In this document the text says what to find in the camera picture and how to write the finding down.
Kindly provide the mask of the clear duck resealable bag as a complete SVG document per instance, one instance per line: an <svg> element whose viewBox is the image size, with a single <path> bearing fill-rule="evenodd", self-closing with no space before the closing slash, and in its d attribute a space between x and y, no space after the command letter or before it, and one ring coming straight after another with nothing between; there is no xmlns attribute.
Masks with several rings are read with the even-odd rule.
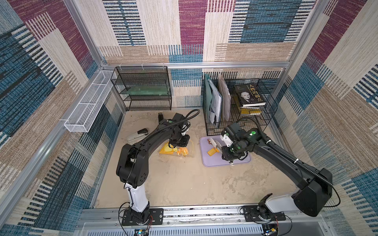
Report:
<svg viewBox="0 0 378 236"><path fill-rule="evenodd" d="M194 143L189 140L189 143L186 147L173 147L166 141L160 148L158 154L160 155L173 155L180 157L192 157L194 152Z"/></svg>

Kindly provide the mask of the metal tongs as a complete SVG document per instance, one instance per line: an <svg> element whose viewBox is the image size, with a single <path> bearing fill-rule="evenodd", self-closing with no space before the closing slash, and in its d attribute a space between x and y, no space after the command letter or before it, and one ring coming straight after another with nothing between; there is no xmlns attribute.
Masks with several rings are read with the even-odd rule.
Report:
<svg viewBox="0 0 378 236"><path fill-rule="evenodd" d="M217 149L219 150L219 152L220 152L221 154L223 154L221 144L220 144L218 141L214 140L213 138L210 138L210 140L212 141L212 146L213 146L214 148L217 148Z"/></svg>

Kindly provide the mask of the rectangular yellow biscuit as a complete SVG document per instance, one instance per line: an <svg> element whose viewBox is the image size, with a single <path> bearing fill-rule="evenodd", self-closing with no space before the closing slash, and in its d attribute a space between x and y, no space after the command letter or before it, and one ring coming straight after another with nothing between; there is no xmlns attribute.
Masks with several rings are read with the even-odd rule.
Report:
<svg viewBox="0 0 378 236"><path fill-rule="evenodd" d="M213 156L214 154L219 153L219 150L217 148L212 148L209 151L207 151L207 154L209 156Z"/></svg>

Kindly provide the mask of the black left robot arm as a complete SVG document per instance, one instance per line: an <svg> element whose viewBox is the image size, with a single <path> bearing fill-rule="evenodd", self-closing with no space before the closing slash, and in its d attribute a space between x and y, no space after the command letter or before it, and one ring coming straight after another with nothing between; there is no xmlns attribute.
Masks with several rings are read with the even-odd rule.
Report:
<svg viewBox="0 0 378 236"><path fill-rule="evenodd" d="M141 141L122 147L116 168L116 175L124 184L130 205L127 213L138 224L150 220L150 202L146 196L145 181L149 174L149 158L164 142L172 148L185 148L190 136L186 133L190 128L190 120L200 114L198 109L191 110L187 115L176 113L172 119L158 118L158 126Z"/></svg>

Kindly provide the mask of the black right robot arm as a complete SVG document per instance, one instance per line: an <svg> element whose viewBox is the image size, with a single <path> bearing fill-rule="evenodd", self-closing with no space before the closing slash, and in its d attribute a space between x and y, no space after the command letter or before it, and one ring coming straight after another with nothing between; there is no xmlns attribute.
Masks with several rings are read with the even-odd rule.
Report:
<svg viewBox="0 0 378 236"><path fill-rule="evenodd" d="M335 193L333 175L326 168L321 170L296 158L271 140L261 129L257 120L250 118L255 127L244 130L239 122L228 125L221 132L225 142L222 158L229 163L243 159L249 153L256 153L284 173L297 187L289 195L272 198L267 194L258 204L256 211L263 221L270 220L275 213L300 211L316 217Z"/></svg>

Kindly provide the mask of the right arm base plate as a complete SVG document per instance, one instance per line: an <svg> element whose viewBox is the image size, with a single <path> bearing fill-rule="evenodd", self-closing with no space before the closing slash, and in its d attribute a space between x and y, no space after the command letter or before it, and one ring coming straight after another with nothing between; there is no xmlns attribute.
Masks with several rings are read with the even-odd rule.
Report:
<svg viewBox="0 0 378 236"><path fill-rule="evenodd" d="M268 208L259 205L243 206L239 210L247 222L269 223L273 221L285 221L286 216L283 212L272 213Z"/></svg>

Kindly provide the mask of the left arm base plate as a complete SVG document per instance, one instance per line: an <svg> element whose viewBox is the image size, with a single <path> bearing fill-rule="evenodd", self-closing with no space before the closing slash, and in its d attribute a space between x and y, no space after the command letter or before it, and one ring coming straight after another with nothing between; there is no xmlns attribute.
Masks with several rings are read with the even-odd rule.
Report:
<svg viewBox="0 0 378 236"><path fill-rule="evenodd" d="M122 216L122 226L137 226L147 225L150 222L152 225L162 225L164 217L163 208L149 208L143 212L136 212L132 209L127 209Z"/></svg>

